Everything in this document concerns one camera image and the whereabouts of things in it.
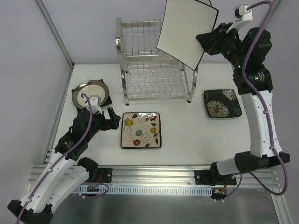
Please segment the white square plate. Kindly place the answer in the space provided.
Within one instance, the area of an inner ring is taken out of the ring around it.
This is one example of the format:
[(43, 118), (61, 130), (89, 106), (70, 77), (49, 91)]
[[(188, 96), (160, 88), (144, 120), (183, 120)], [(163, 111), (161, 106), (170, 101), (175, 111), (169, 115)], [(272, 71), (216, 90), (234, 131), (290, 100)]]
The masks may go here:
[(157, 49), (196, 70), (204, 54), (196, 36), (213, 31), (218, 13), (204, 1), (168, 0)]
[(198, 2), (204, 4), (205, 6), (212, 7), (212, 3), (210, 0), (198, 0)]

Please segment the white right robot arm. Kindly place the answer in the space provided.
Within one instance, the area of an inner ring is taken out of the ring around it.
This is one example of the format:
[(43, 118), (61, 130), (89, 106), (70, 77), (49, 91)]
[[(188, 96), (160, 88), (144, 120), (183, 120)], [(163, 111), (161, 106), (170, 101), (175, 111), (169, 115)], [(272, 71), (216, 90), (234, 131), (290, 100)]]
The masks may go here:
[(241, 96), (249, 123), (250, 150), (211, 164), (205, 177), (221, 184), (232, 174), (245, 174), (290, 162), (277, 139), (272, 113), (273, 84), (263, 62), (272, 47), (271, 34), (264, 28), (251, 28), (243, 40), (238, 31), (222, 23), (210, 33), (199, 34), (197, 41), (205, 53), (221, 54), (234, 67), (233, 81)]

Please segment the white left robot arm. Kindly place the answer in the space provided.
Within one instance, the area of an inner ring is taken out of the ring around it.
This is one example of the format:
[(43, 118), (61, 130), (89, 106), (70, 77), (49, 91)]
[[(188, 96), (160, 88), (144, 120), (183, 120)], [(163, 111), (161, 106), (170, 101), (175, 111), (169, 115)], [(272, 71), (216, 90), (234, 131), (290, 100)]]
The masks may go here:
[(100, 182), (98, 163), (80, 156), (98, 131), (118, 129), (120, 116), (112, 107), (107, 110), (109, 119), (102, 112), (82, 110), (77, 113), (34, 187), (21, 199), (8, 204), (17, 223), (48, 224), (59, 205), (77, 186)]

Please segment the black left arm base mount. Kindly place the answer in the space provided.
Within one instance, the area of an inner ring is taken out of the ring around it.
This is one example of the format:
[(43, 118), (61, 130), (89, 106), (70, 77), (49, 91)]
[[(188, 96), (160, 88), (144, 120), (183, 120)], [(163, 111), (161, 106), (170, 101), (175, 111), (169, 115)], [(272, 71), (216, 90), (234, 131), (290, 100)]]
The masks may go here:
[(95, 168), (89, 173), (89, 177), (85, 182), (111, 183), (112, 177), (113, 177), (112, 168)]

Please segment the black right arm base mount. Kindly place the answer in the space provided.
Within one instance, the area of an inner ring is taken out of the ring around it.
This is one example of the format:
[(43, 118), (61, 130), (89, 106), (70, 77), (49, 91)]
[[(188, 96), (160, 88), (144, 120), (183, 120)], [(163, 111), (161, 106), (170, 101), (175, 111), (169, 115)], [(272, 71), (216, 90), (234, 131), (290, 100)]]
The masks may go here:
[(232, 174), (220, 175), (216, 166), (217, 162), (211, 164), (209, 170), (194, 170), (194, 179), (196, 185), (237, 185), (236, 179), (232, 178)]

